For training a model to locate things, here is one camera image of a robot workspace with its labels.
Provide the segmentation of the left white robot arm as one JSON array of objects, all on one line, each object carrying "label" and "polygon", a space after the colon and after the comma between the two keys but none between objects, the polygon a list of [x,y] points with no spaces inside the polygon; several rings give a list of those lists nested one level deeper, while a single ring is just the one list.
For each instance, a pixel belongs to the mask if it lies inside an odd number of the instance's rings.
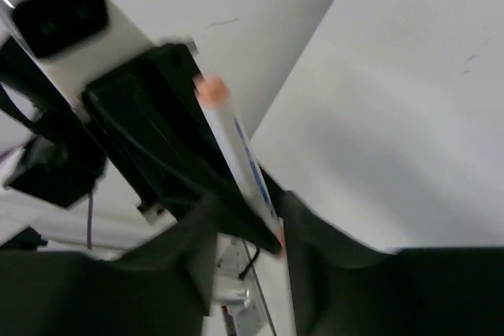
[{"label": "left white robot arm", "polygon": [[204,78],[185,42],[157,44],[111,0],[1,0],[1,79],[37,108],[8,187],[61,209],[112,163],[156,221],[220,199],[220,231],[278,253],[278,220],[227,87]]}]

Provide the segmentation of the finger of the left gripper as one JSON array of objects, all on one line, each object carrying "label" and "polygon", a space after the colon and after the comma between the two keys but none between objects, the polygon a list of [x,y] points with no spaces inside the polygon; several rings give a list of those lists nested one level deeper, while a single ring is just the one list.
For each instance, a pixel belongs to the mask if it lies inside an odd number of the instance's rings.
[{"label": "finger of the left gripper", "polygon": [[153,46],[86,85],[82,103],[98,143],[141,198],[176,218],[205,194],[222,203],[220,231],[279,253],[275,232],[239,192],[195,97],[200,73],[183,43]]}]

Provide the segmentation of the peach capped horizontal marker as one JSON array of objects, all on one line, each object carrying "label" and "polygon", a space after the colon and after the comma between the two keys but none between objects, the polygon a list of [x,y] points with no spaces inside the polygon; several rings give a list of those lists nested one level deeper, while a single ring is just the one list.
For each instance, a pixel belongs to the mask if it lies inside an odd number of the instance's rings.
[{"label": "peach capped horizontal marker", "polygon": [[195,96],[217,145],[247,204],[276,236],[285,257],[284,229],[276,214],[259,163],[252,150],[245,127],[232,100],[231,91],[219,76],[197,76]]}]

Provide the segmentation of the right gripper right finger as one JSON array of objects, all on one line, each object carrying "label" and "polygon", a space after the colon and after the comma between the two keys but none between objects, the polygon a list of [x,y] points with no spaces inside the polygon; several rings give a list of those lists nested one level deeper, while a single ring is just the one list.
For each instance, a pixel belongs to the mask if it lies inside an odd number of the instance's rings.
[{"label": "right gripper right finger", "polygon": [[500,247],[383,253],[273,191],[298,335],[500,335]]}]

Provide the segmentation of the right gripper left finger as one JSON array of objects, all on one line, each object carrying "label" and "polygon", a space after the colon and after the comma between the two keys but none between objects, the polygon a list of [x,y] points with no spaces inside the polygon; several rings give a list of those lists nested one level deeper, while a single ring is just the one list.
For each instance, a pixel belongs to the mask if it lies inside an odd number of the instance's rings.
[{"label": "right gripper left finger", "polygon": [[199,335],[209,315],[218,198],[116,260],[1,254],[4,335]]}]

